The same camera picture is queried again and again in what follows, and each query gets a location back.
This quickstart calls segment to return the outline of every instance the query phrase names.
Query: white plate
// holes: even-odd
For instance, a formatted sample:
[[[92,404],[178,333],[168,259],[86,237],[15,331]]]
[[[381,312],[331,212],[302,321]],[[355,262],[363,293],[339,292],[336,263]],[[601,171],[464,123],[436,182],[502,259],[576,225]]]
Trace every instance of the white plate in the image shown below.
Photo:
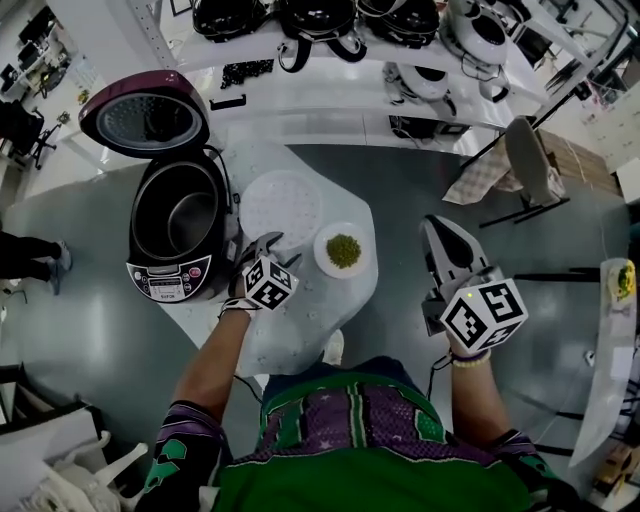
[[[355,265],[349,268],[339,268],[331,262],[329,254],[327,254],[327,242],[336,235],[351,236],[360,245],[360,258]],[[320,230],[313,243],[313,255],[316,258],[316,263],[325,274],[336,279],[349,279],[367,268],[371,259],[371,247],[367,235],[360,227],[350,222],[336,222]]]
[[[293,171],[271,171],[249,184],[240,201],[240,225],[251,239],[271,231],[284,236],[273,249],[305,244],[318,231],[322,200],[317,187]]]

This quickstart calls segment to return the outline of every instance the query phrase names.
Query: bracelet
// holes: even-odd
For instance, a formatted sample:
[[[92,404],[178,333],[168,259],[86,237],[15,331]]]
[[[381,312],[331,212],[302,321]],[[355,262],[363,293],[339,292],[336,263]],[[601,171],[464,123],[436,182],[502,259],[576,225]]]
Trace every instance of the bracelet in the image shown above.
[[[222,309],[218,315],[218,319],[222,318],[227,311],[244,311],[253,318],[260,308],[248,299],[229,298],[222,304]]]
[[[458,368],[474,368],[486,363],[491,357],[491,349],[484,350],[478,354],[474,354],[471,357],[460,357],[453,352],[449,351],[451,357],[451,364]]]

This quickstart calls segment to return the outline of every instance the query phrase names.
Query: white shelf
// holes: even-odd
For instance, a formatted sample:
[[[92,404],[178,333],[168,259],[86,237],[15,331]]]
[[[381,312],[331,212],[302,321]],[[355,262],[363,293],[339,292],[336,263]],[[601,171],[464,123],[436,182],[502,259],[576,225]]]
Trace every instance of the white shelf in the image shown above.
[[[442,101],[416,105],[405,101],[393,105],[385,90],[382,68],[377,61],[349,64],[339,59],[312,59],[299,73],[290,74],[277,64],[272,73],[248,78],[242,86],[219,90],[222,68],[215,68],[214,85],[200,90],[205,99],[216,102],[237,99],[247,104],[210,113],[212,125],[243,117],[306,113],[318,110],[370,112],[455,122],[470,126],[504,129],[513,120],[506,101],[493,103],[480,95],[478,82],[461,75],[450,75],[449,89],[457,108],[453,117]]]
[[[388,116],[380,114],[290,114],[234,120],[225,127],[227,146],[241,140],[266,140],[286,145],[384,146],[462,156],[475,155],[495,136],[493,130],[473,128],[462,137],[441,136],[438,140],[414,142],[394,135]]]
[[[366,146],[362,116],[335,113],[291,114],[225,123],[226,145],[239,140],[280,144]]]
[[[394,45],[374,37],[369,29],[360,25],[366,39],[366,60],[397,62],[464,75],[460,60],[435,39],[429,46],[414,50]],[[192,32],[177,51],[178,71],[186,73],[222,64],[252,60],[277,59],[278,46],[285,40],[277,21],[270,21],[254,34],[232,39],[225,43],[213,43]],[[538,82],[533,69],[519,48],[509,40],[507,63],[504,72],[512,91],[545,104],[548,96]],[[334,57],[326,44],[316,44],[313,57]]]

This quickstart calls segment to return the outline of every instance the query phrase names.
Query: white bowl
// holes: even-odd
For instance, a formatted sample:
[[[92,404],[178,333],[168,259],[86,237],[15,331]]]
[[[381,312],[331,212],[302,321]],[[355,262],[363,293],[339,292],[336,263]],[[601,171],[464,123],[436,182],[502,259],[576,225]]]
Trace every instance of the white bowl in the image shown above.
[[[334,265],[327,253],[327,242],[336,235],[347,235],[353,237],[360,245],[360,258],[358,261],[348,267],[339,268]],[[316,263],[325,274],[336,279],[350,279],[361,274],[369,265],[371,259],[371,247],[369,239],[364,231],[355,224],[350,222],[336,222],[321,229],[313,242],[313,255]]]

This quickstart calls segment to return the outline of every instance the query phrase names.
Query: shoe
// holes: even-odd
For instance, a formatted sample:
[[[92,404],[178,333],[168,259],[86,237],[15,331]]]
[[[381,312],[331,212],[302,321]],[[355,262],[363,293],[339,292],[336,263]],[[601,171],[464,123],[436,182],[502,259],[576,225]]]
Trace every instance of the shoe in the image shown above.
[[[60,258],[58,258],[58,263],[65,272],[69,272],[69,270],[71,270],[71,267],[73,267],[73,259],[71,258],[69,247],[67,247],[67,244],[64,242],[64,240],[58,240],[57,244],[60,246]]]
[[[342,352],[344,352],[344,336],[342,331],[338,329],[329,338],[329,342],[324,349],[322,362],[331,366],[340,366],[342,364]]]
[[[49,289],[51,290],[51,293],[53,295],[58,295],[60,293],[60,279],[58,277],[58,264],[56,263],[56,260],[54,260],[53,258],[47,259],[45,263],[49,267],[49,273],[51,274],[49,276],[49,281],[47,281],[49,283]]]

